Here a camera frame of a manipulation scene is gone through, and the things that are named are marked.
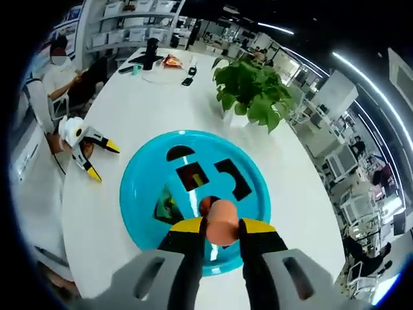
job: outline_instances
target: phone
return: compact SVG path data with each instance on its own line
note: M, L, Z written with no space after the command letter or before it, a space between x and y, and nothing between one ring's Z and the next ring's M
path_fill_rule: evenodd
M119 70L118 72L120 74L124 74L124 73L127 73L127 72L132 72L133 69L134 69L134 66L130 66L130 67L123 68L123 69Z
M184 79L182 81L182 85L183 86L189 86L189 85L191 85L192 81L193 81L193 79L191 77L187 77L186 79Z

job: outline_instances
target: black bottle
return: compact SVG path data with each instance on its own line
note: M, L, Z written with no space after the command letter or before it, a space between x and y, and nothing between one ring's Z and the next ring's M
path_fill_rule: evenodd
M158 39L151 37L148 39L145 53L145 61L143 62L143 70L152 70L156 58Z

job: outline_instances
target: office chair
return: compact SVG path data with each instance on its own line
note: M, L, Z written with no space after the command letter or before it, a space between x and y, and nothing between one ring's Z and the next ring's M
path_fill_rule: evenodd
M363 262L358 262L350 268L347 277L347 286L353 290L351 298L371 302L378 284L379 275L360 276Z

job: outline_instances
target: desk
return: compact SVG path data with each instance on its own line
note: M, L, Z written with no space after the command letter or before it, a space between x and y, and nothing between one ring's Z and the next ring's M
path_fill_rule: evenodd
M137 57L139 49L131 58ZM158 54L192 55L159 49ZM302 144L284 121L271 135L254 124L230 129L219 117L212 81L214 57L196 54L190 87L157 85L115 73L94 101L85 123L114 140L119 155L96 147L90 161L102 183L69 163L63 194L63 232L73 277L82 296L94 297L110 285L113 273L139 249L130 239L119 208L119 185L135 152L152 138L194 129L222 136L241 147L266 180L271 224L290 248L301 249L336 279L344 265L343 244L330 200ZM250 309L242 268L201 279L196 309Z

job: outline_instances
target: storage box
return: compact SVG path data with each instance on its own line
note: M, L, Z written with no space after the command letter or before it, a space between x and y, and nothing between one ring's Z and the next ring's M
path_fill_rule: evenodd
M103 16L106 17L106 16L112 16L112 15L119 14L120 12L122 12L122 9L124 6L125 6L125 3L123 1L110 3L106 5Z
M120 30L113 30L109 32L108 35L108 44L116 44L123 42L125 38L126 30L120 29Z
M145 23L145 19L149 20L147 17L129 17L125 18L123 22L124 27L142 26Z
M156 3L155 12L170 13L176 1L159 1Z
M135 5L135 12L149 12L154 4L154 0L138 0Z
M165 29L151 28L149 30L149 38L155 37L156 39L159 40L160 43L163 43L167 33L168 33L168 30L165 30Z
M145 28L130 29L129 41L130 42L144 42L145 41Z
M101 45L105 45L107 40L108 40L108 32L96 34L92 38L92 47L100 47Z

